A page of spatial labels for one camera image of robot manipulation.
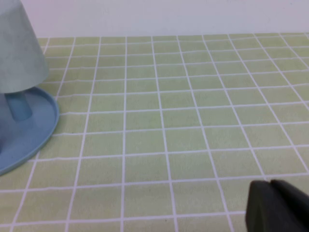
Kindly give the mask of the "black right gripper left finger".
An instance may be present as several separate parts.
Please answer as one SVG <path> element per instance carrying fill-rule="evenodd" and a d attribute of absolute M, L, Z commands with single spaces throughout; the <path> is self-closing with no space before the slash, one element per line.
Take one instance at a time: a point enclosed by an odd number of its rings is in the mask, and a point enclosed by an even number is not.
<path fill-rule="evenodd" d="M 246 228 L 249 232 L 286 232 L 287 206 L 280 194 L 267 181 L 250 183 Z"/>

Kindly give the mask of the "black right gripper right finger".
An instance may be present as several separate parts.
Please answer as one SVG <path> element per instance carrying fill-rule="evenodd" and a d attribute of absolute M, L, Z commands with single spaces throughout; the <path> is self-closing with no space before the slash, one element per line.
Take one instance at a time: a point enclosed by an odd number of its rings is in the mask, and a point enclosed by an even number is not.
<path fill-rule="evenodd" d="M 285 204 L 288 206 L 289 212 L 292 213 L 304 228 L 304 232 L 309 231 L 309 196 L 284 180 L 271 180 L 273 188 L 283 198 Z"/>

